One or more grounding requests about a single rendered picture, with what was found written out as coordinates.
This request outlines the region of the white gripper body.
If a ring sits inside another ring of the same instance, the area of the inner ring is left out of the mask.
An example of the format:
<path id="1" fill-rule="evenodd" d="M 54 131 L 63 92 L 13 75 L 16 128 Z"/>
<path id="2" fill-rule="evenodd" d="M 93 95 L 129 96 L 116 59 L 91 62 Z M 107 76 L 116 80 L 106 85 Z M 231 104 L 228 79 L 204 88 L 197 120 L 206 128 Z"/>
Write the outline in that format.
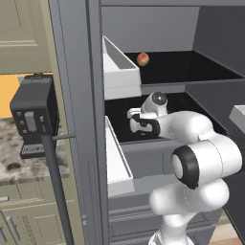
<path id="1" fill-rule="evenodd" d="M 127 118 L 130 120 L 134 116 L 141 117 L 141 109 L 140 108 L 130 108 L 126 113 Z"/>

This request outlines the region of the white door bin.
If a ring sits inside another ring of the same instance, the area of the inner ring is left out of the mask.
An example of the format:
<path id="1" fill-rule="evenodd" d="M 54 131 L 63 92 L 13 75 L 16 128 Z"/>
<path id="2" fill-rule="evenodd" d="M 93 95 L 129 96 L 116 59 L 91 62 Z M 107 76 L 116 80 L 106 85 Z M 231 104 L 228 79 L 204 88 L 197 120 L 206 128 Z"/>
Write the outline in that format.
<path id="1" fill-rule="evenodd" d="M 134 178 L 108 117 L 105 117 L 108 196 L 134 192 Z"/>
<path id="2" fill-rule="evenodd" d="M 245 134 L 245 105 L 235 105 L 229 118 Z"/>
<path id="3" fill-rule="evenodd" d="M 142 94 L 139 67 L 106 36 L 102 37 L 102 49 L 104 98 L 139 97 Z"/>

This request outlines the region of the red yellow round fruit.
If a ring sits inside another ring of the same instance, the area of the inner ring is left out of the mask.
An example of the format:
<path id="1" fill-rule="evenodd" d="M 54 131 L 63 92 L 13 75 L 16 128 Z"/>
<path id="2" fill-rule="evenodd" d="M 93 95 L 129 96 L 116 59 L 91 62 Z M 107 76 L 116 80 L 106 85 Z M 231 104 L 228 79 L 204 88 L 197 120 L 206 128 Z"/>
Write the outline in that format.
<path id="1" fill-rule="evenodd" d="M 140 53 L 137 56 L 137 62 L 140 66 L 146 66 L 146 64 L 149 62 L 149 56 L 147 53 Z"/>

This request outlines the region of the grey fridge door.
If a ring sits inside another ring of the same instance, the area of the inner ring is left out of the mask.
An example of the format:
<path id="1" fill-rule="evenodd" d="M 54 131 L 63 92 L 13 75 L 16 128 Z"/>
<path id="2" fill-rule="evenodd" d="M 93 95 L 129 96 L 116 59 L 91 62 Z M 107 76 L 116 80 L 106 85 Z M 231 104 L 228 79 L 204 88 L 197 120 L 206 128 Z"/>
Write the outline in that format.
<path id="1" fill-rule="evenodd" d="M 49 0 L 86 245 L 110 245 L 100 0 Z"/>

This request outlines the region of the grey fridge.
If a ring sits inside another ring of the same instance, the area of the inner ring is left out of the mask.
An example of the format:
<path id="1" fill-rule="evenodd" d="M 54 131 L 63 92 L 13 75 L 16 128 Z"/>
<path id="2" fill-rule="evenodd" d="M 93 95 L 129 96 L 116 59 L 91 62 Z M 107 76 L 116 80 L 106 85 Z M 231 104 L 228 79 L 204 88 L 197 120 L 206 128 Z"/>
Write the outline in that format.
<path id="1" fill-rule="evenodd" d="M 102 0 L 102 33 L 130 59 L 140 52 L 196 51 L 240 79 L 142 84 L 142 94 L 188 93 L 219 121 L 245 154 L 245 134 L 230 120 L 245 103 L 245 0 Z M 178 143 L 158 138 L 121 144 L 135 191 L 147 194 L 175 181 L 170 155 Z"/>

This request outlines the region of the grey fridge drawer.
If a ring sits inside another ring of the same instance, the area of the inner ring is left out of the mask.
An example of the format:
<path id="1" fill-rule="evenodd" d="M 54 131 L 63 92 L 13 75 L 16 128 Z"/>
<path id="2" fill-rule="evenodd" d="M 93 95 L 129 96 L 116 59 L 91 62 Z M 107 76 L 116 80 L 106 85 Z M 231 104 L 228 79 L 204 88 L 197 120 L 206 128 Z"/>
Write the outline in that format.
<path id="1" fill-rule="evenodd" d="M 162 217 L 149 207 L 147 194 L 111 198 L 108 204 L 111 245 L 147 245 L 162 224 Z M 199 212 L 192 218 L 187 234 L 194 245 L 209 245 L 220 215 L 221 210 Z"/>

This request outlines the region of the beige cupboard door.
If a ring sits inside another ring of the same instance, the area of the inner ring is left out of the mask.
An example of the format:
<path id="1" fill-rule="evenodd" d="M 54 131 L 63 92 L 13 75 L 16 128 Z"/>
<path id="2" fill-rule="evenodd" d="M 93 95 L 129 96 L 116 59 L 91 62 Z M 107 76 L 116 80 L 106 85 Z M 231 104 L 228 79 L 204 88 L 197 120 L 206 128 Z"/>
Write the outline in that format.
<path id="1" fill-rule="evenodd" d="M 18 245 L 66 245 L 56 203 L 4 208 L 20 235 Z"/>

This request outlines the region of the black coffee machine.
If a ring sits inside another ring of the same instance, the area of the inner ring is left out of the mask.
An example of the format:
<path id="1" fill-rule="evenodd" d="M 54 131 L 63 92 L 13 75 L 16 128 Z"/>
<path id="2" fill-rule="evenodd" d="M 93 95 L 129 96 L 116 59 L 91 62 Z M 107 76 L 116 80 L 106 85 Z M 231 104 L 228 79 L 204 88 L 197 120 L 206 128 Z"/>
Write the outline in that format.
<path id="1" fill-rule="evenodd" d="M 10 103 L 17 131 L 23 139 L 22 159 L 44 157 L 41 134 L 55 136 L 59 115 L 52 75 L 25 76 Z"/>

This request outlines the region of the beige drawer front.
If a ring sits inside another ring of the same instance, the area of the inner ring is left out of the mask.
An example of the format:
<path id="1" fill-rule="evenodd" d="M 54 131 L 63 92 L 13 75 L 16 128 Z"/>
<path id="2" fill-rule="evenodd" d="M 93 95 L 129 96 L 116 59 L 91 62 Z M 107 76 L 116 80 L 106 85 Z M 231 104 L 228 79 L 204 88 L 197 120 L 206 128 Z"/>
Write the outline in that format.
<path id="1" fill-rule="evenodd" d="M 0 206 L 29 205 L 39 202 L 55 202 L 55 194 L 50 181 L 14 183 L 0 186 L 0 197 L 8 196 L 7 202 L 0 202 Z"/>

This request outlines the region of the beige wall cupboard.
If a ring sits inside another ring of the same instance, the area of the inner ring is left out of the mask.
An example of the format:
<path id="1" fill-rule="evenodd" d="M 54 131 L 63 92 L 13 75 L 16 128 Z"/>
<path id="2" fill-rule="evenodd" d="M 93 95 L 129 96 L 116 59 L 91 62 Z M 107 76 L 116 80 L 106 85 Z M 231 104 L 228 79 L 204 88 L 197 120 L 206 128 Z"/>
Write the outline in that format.
<path id="1" fill-rule="evenodd" d="M 52 70 L 42 0 L 0 0 L 0 75 Z"/>

